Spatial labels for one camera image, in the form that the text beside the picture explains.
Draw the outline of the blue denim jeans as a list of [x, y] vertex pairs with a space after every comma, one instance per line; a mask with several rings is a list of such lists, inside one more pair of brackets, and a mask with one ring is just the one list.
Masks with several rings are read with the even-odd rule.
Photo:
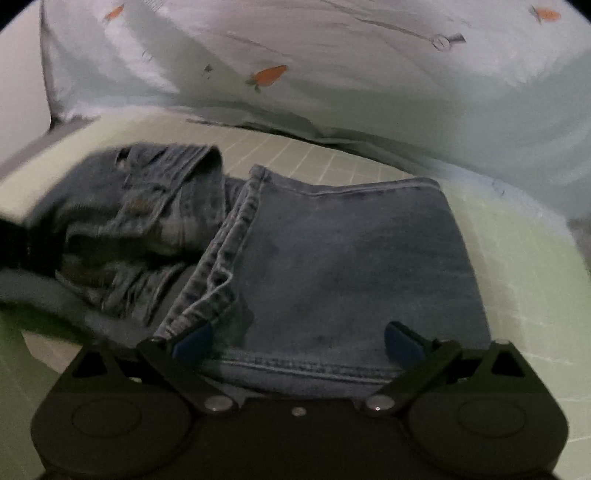
[[491, 340], [437, 182], [318, 186], [214, 146], [96, 152], [2, 229], [1, 299], [115, 345], [213, 330], [200, 375], [254, 392], [362, 397], [402, 371], [393, 321], [470, 348]]

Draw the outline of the light carrot print sheet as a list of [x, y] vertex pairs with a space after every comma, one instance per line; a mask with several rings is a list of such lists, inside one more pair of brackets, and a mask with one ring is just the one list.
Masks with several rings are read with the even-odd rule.
[[60, 119], [183, 111], [590, 213], [590, 24], [566, 1], [46, 1]]

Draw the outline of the green grid cutting mat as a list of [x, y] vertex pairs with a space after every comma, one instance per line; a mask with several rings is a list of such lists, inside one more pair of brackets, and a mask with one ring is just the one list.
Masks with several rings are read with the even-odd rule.
[[[280, 135], [206, 125], [177, 115], [105, 116], [63, 125], [1, 163], [1, 212], [20, 220], [88, 154], [139, 141], [211, 144], [223, 166], [243, 177], [252, 166], [318, 185], [401, 180], [404, 173], [356, 155]], [[444, 183], [475, 269], [490, 331], [511, 340], [548, 386], [569, 423], [557, 465], [563, 479], [590, 475], [590, 274], [566, 227], [552, 214], [519, 204], [493, 181]], [[4, 336], [1, 419], [11, 479], [40, 468], [25, 423], [49, 381], [76, 352], [52, 336]]]

